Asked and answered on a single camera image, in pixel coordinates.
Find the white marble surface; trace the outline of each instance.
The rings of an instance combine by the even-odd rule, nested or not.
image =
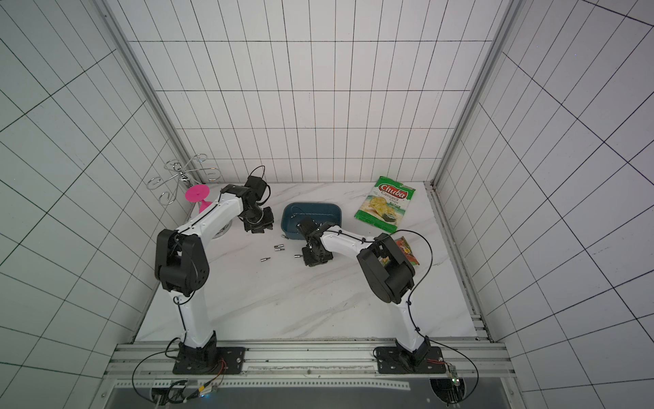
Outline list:
[[[275,216],[273,230],[251,234],[237,220],[206,248],[210,263],[204,286],[209,319],[218,339],[394,338],[397,323],[388,318],[389,305],[370,290],[358,262],[334,255],[327,264],[306,267],[303,241],[281,237],[281,217],[290,202],[332,202],[343,212],[342,227],[362,235],[382,230],[354,218],[373,183],[273,183],[267,202]],[[474,336],[470,313],[450,262],[441,232],[422,183],[416,189],[400,228],[416,230],[434,250],[434,265],[412,299],[416,324],[430,336]],[[212,187],[208,200],[222,185]],[[417,283],[429,264],[425,242],[404,236],[421,263]],[[276,244],[285,251],[273,251]],[[260,262],[262,257],[270,260]],[[137,341],[168,341],[182,332],[181,320],[168,293],[157,291]]]

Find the white tile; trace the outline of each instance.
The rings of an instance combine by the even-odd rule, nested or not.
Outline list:
[[[370,90],[377,55],[377,43],[354,43],[353,46],[351,88],[353,90]]]
[[[120,129],[120,120],[86,74],[66,87],[107,136],[112,137]]]
[[[126,344],[130,341],[130,338],[130,330],[111,321],[107,321],[107,325],[102,330],[93,350],[111,355],[114,349],[116,349],[117,344]]]
[[[386,90],[390,76],[390,65],[393,61],[394,43],[377,43],[375,58],[375,73],[372,79],[373,90]]]
[[[625,166],[569,212],[565,220],[588,246],[649,207],[653,200],[651,183]]]
[[[129,25],[140,41],[160,40],[157,27],[154,25],[148,5],[144,1],[120,1],[120,7],[125,12]]]
[[[125,213],[127,213],[147,234],[157,227],[157,217],[136,194],[129,200],[129,203],[125,207]]]
[[[479,238],[479,244],[481,249],[484,250],[484,254],[492,255],[495,253],[504,241],[509,238],[509,235],[509,230],[506,228],[502,217],[497,217],[483,236]]]
[[[538,349],[527,356],[542,389],[589,383],[568,342]]]
[[[620,125],[606,143],[626,160],[633,158],[653,140],[654,118],[648,114],[653,108],[654,98],[650,97]]]
[[[525,250],[523,255],[534,277],[540,279],[582,249],[570,229],[563,221],[559,221]]]
[[[480,268],[474,276],[472,276],[472,283],[475,285],[475,290],[479,292],[486,284],[492,280],[491,269],[488,265]]]
[[[106,319],[64,302],[43,336],[80,348],[92,349]]]
[[[223,41],[227,39],[223,17],[217,1],[193,0],[193,8],[198,19],[204,41]]]
[[[377,40],[381,20],[381,9],[382,4],[378,1],[361,0],[356,2],[355,13],[359,16],[365,16],[365,18],[359,18],[354,22],[355,41]]]
[[[596,4],[609,10],[626,14],[637,0],[599,0]]]
[[[594,7],[586,2],[578,2],[575,4],[572,12],[565,17],[563,27],[556,27],[559,32],[556,34],[554,43],[547,49],[547,54],[534,75],[534,80],[539,84],[545,84],[547,79],[556,68],[557,64],[568,50],[568,47],[574,40],[584,22],[593,11]]]
[[[654,209],[650,209],[588,248],[593,260],[613,285],[651,269],[651,229]]]
[[[654,8],[647,0],[637,1],[629,11],[629,17],[637,18],[641,21],[652,24],[654,22]]]
[[[75,61],[69,47],[64,44],[36,3],[19,3],[21,2],[9,2],[3,5],[3,8],[61,80],[69,82],[81,73],[82,68]]]
[[[570,344],[593,383],[637,380],[651,374],[654,344],[637,321],[580,336]]]
[[[599,138],[575,122],[533,172],[536,182],[545,194],[552,194],[600,144]]]
[[[82,173],[82,170],[26,117],[4,129],[0,133],[0,141],[18,156],[29,158],[29,164],[60,190],[68,188]],[[89,143],[89,146],[95,151],[93,145]]]
[[[565,387],[543,391],[548,407],[560,409],[599,408],[602,406],[592,386]]]
[[[352,43],[336,43],[336,64],[334,66],[334,89],[350,90],[352,72]]]
[[[607,383],[597,388],[606,409],[624,408],[625,405],[647,407],[651,399],[653,380]]]
[[[119,263],[127,271],[132,271],[139,261],[139,256],[111,233],[102,242],[100,251]]]
[[[557,319],[553,316],[521,329],[517,334],[525,351],[533,351],[566,340]]]
[[[520,255],[515,242],[507,240],[489,259],[489,267],[493,276],[497,276],[506,266],[511,264]]]
[[[76,275],[84,271],[95,252],[92,245],[48,215],[22,244]]]
[[[495,310],[504,303],[495,281],[491,281],[479,291],[479,299],[486,314]]]
[[[40,393],[48,396],[48,405],[63,408],[77,378],[77,375],[22,367],[0,398],[0,405],[9,408],[29,407],[26,405],[26,396],[33,393],[33,382],[37,382],[43,385]]]
[[[466,90],[470,82],[470,76],[475,68],[475,63],[481,53],[484,43],[461,42],[456,52],[456,58],[452,65],[452,71],[447,77],[446,90]]]
[[[525,328],[549,315],[552,310],[547,305],[538,284],[531,284],[524,291],[506,302],[506,308],[516,329]]]
[[[136,254],[141,254],[148,242],[148,236],[126,213],[120,215],[111,233]]]
[[[574,86],[563,105],[573,114],[580,115],[636,48],[638,42],[645,37],[648,30],[649,28],[643,23],[629,18],[622,20],[595,61]]]
[[[77,280],[75,274],[22,246],[2,263],[0,272],[59,298],[65,298]]]
[[[121,178],[120,174],[104,156],[99,155],[86,169],[85,173],[118,205],[121,207],[127,205],[133,194],[133,189]]]
[[[518,158],[510,147],[506,147],[502,151],[495,162],[495,165],[492,166],[488,175],[484,178],[484,184],[488,188],[491,196],[495,196],[495,194],[500,190],[502,183],[504,183],[504,181],[511,175],[511,172],[515,169],[518,162]]]
[[[453,4],[448,3],[438,34],[440,41],[454,41],[463,38],[474,3],[471,0],[456,1]]]
[[[454,128],[468,91],[444,91],[431,128]]]
[[[561,215],[598,188],[625,161],[609,147],[602,145],[551,195],[550,200]]]
[[[302,168],[301,178],[303,182],[318,181],[318,162],[317,159],[300,159]]]
[[[81,279],[75,283],[70,294],[66,297],[66,301],[105,318],[109,318],[118,300]]]
[[[136,330],[141,313],[123,301],[118,301],[109,318],[112,322],[131,330]]]
[[[412,1],[406,5],[402,5],[397,34],[398,41],[421,39],[423,27],[426,25],[425,20],[429,6],[430,2],[425,0]]]
[[[554,312],[611,288],[585,251],[541,278],[538,284]]]
[[[491,25],[494,20],[500,20],[503,13],[501,3],[501,0],[475,2],[462,39],[485,40],[486,37],[491,39],[494,35],[494,32],[491,31]]]
[[[545,89],[558,101],[563,101],[586,72],[623,17],[596,7],[581,27]]]
[[[559,214],[549,201],[546,200],[513,233],[513,239],[518,248],[524,251],[559,220]]]
[[[545,403],[545,398],[543,398],[542,391],[528,391],[522,392],[522,396],[528,408],[533,409],[546,409],[547,404]]]
[[[650,31],[580,116],[602,139],[608,138],[654,90],[654,80],[644,69],[651,63],[653,48],[654,33]]]
[[[634,319],[614,290],[606,291],[557,313],[557,319],[568,338]]]
[[[615,290],[636,317],[643,317],[654,313],[654,302],[649,295],[652,285],[654,285],[654,274],[650,272],[616,287]]]
[[[41,338],[24,365],[63,372],[82,372],[90,351]]]
[[[20,315],[5,312],[0,316],[0,325],[41,335],[62,301],[5,275],[0,275],[0,283],[9,292],[1,302],[2,311],[14,311],[16,308],[22,311]]]
[[[66,192],[66,195],[77,205],[86,210],[95,220],[105,228],[110,228],[120,214],[120,207],[116,205],[88,176],[82,174]],[[89,230],[90,237],[99,237],[96,229]]]
[[[500,339],[508,334],[515,332],[513,321],[506,309],[506,306],[500,306],[492,313],[487,313],[486,320],[489,326],[490,333],[494,335],[495,339]]]
[[[495,276],[495,281],[502,293],[502,298],[508,300],[529,287],[536,280],[531,274],[531,271],[529,271],[525,260],[522,257],[518,257]]]
[[[93,85],[100,91],[102,97],[107,101],[111,110],[118,116],[121,122],[126,122],[131,115],[127,105],[116,92],[114,86],[109,82],[107,76],[100,69],[99,65],[91,67],[86,74]]]
[[[220,88],[223,90],[240,90],[239,77],[228,43],[205,43],[215,70]]]
[[[518,377],[518,385],[523,391],[530,391],[538,388],[538,382],[534,376],[534,371],[526,355],[520,355],[511,359],[513,369]]]
[[[509,140],[509,145],[511,145],[511,148],[513,148],[519,158],[522,158],[527,153],[534,141],[537,138],[541,138],[541,135],[543,135],[542,137],[550,136],[549,133],[543,134],[543,130],[550,122],[555,120],[553,116],[557,112],[557,109],[559,109],[559,106],[546,92],[541,92],[538,95],[529,112],[527,112]]]
[[[100,379],[80,376],[68,396],[64,409],[85,408],[91,405],[100,386]]]
[[[34,335],[6,328],[0,328],[0,335],[3,337],[3,344],[5,345],[5,348],[0,352],[0,359],[2,362],[16,365],[23,364],[39,340],[39,337]]]
[[[308,41],[311,39],[309,30],[309,2],[291,0],[283,2],[284,26],[286,39],[289,41]]]
[[[86,365],[84,365],[82,375],[95,376],[97,378],[102,377],[105,374],[107,364],[109,364],[109,359],[111,357],[102,355],[101,353],[91,352]]]

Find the wire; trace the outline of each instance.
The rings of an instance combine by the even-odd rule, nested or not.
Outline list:
[[[136,370],[139,368],[139,366],[140,366],[142,363],[145,362],[146,359],[151,358],[151,357],[153,357],[153,356],[155,356],[155,355],[159,355],[160,353],[165,354],[165,356],[168,357],[168,358],[172,358],[172,357],[169,357],[169,356],[168,356],[168,353],[169,353],[169,352],[174,352],[174,351],[179,351],[179,348],[177,348],[177,349],[170,349],[170,346],[173,345],[173,342],[175,342],[175,340],[178,340],[178,339],[180,339],[180,338],[179,338],[179,337],[175,337],[175,338],[173,338],[173,339],[168,343],[168,345],[166,346],[165,350],[163,350],[163,351],[159,351],[159,352],[155,352],[155,353],[153,353],[153,354],[151,354],[151,355],[148,355],[147,357],[141,359],[141,362],[139,362],[139,363],[136,364],[136,366],[134,367],[134,370],[133,370],[132,373],[131,373],[131,387],[134,389],[134,391],[136,392],[137,395],[139,395],[141,398],[147,400],[147,401],[150,402],[150,403],[154,403],[154,404],[156,404],[156,402],[154,402],[154,400],[149,399],[149,398],[146,398],[145,396],[143,396],[142,394],[140,394],[139,391],[136,389],[136,385],[134,385],[134,375],[136,374]]]

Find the blue plastic tray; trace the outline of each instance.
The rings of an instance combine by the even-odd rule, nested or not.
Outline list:
[[[282,230],[289,239],[304,240],[296,226],[307,216],[318,225],[324,222],[341,225],[341,208],[333,203],[293,202],[284,208],[282,215]]]

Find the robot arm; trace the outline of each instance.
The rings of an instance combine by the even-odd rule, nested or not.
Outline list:
[[[332,260],[332,253],[359,261],[370,289],[380,300],[390,304],[390,318],[397,323],[396,345],[402,364],[408,370],[420,365],[430,350],[430,343],[418,334],[411,320],[409,290],[413,288],[415,270],[395,240],[385,233],[375,238],[359,236],[330,222],[318,226],[309,217],[297,227],[307,240],[307,247],[302,249],[307,266]]]

